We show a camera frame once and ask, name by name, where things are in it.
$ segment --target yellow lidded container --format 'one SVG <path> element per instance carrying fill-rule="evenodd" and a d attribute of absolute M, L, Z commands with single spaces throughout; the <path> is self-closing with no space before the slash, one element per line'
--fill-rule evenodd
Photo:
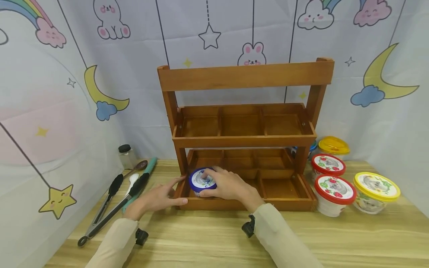
<path fill-rule="evenodd" d="M 353 183 L 357 191 L 353 204 L 368 214 L 380 213 L 386 207 L 386 203 L 397 200 L 401 195 L 401 190 L 393 181 L 379 174 L 357 173 Z"/>
<path fill-rule="evenodd" d="M 327 136 L 321 139 L 319 141 L 319 149 L 322 153 L 332 154 L 340 159 L 350 153 L 348 144 L 334 136 Z"/>

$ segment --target pink cloud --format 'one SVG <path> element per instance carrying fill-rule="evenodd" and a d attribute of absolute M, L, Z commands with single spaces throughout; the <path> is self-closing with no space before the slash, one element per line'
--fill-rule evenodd
<path fill-rule="evenodd" d="M 366 0 L 362 10 L 354 16 L 354 24 L 363 27 L 372 26 L 380 20 L 387 18 L 392 12 L 392 8 L 385 0 Z"/>
<path fill-rule="evenodd" d="M 38 17 L 37 26 L 39 30 L 36 31 L 37 39 L 45 45 L 51 45 L 56 48 L 63 48 L 66 43 L 66 38 L 55 27 L 49 26 L 44 18 Z"/>

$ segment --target wooden shelf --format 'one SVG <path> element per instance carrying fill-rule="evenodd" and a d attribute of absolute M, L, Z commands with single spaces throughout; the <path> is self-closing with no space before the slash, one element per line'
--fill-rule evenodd
<path fill-rule="evenodd" d="M 312 211 L 316 198 L 306 180 L 294 171 L 293 160 L 285 149 L 190 150 L 189 173 L 197 168 L 222 166 L 255 187 L 266 202 L 281 211 Z M 245 210 L 236 201 L 199 198 L 188 179 L 176 189 L 176 198 L 186 197 L 184 210 Z"/>
<path fill-rule="evenodd" d="M 220 166 L 258 189 L 266 202 L 282 211 L 311 211 L 316 198 L 302 174 L 317 120 L 331 83 L 334 61 L 228 66 L 195 69 L 158 67 L 177 161 L 182 175 L 199 167 Z M 249 87 L 310 86 L 307 104 L 246 104 L 178 107 L 176 91 Z M 297 146 L 294 161 L 284 147 Z M 224 149 L 278 147 L 277 149 Z M 185 148 L 218 148 L 190 150 Z M 176 197 L 188 210 L 244 210 L 235 200 L 198 198 L 189 182 L 179 183 Z"/>
<path fill-rule="evenodd" d="M 173 131 L 181 148 L 310 146 L 316 137 L 302 103 L 181 107 Z"/>

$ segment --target blue lid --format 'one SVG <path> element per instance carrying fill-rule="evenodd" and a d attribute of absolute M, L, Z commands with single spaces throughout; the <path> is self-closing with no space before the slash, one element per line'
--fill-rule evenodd
<path fill-rule="evenodd" d="M 189 175 L 190 188 L 196 193 L 199 193 L 205 189 L 216 189 L 216 187 L 217 187 L 216 182 L 212 177 L 207 176 L 204 179 L 201 178 L 201 175 L 204 173 L 205 169 L 214 170 L 214 169 L 209 168 L 209 167 L 199 168 L 199 169 L 194 170 Z"/>
<path fill-rule="evenodd" d="M 313 142 L 313 144 L 310 146 L 310 152 L 314 151 L 316 148 L 317 148 L 317 142 L 316 142 L 316 141 L 314 141 L 314 142 Z"/>

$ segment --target red lid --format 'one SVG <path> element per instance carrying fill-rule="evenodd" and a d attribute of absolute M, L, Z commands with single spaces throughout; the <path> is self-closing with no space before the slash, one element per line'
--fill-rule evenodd
<path fill-rule="evenodd" d="M 320 175 L 314 182 L 314 188 L 324 199 L 338 205 L 350 205 L 356 199 L 356 189 L 343 178 Z"/>
<path fill-rule="evenodd" d="M 341 176 L 346 172 L 346 164 L 329 154 L 316 154 L 311 159 L 311 166 L 322 174 Z"/>

